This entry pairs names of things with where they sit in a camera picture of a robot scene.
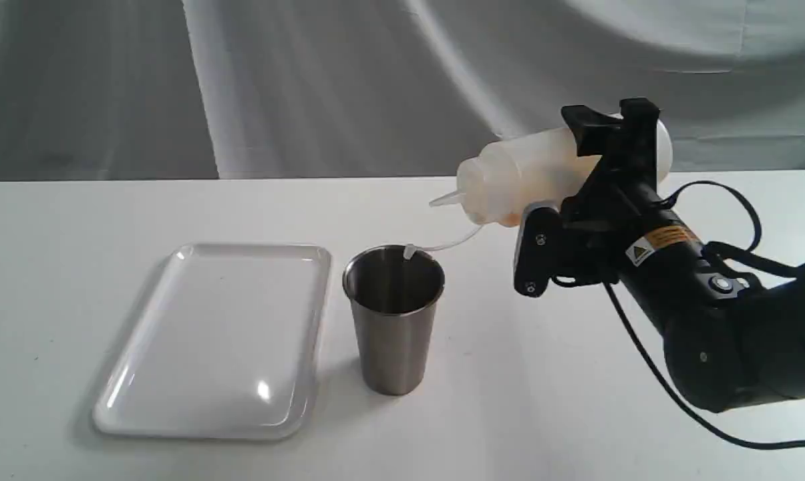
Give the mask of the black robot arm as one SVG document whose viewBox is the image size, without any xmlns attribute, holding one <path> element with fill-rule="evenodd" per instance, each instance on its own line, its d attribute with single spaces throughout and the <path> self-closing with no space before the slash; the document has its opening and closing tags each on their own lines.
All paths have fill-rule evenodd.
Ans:
<svg viewBox="0 0 805 481">
<path fill-rule="evenodd" d="M 586 106 L 561 109 L 577 155 L 599 161 L 561 205 L 564 231 L 581 249 L 577 274 L 621 281 L 662 336 L 680 395 L 712 413 L 805 399 L 805 263 L 757 255 L 762 223 L 746 249 L 701 240 L 674 211 L 684 188 L 657 192 L 659 108 L 620 102 L 619 118 Z"/>
</svg>

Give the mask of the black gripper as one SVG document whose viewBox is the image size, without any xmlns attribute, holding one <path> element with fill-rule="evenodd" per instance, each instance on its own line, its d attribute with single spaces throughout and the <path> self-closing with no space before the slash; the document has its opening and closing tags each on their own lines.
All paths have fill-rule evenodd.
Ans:
<svg viewBox="0 0 805 481">
<path fill-rule="evenodd" d="M 670 210 L 657 194 L 657 125 L 661 110 L 647 98 L 619 102 L 620 119 L 588 106 L 563 106 L 577 156 L 602 156 L 620 128 L 618 153 L 607 153 L 560 211 L 554 282 L 558 285 L 664 285 L 670 249 L 661 239 Z"/>
</svg>

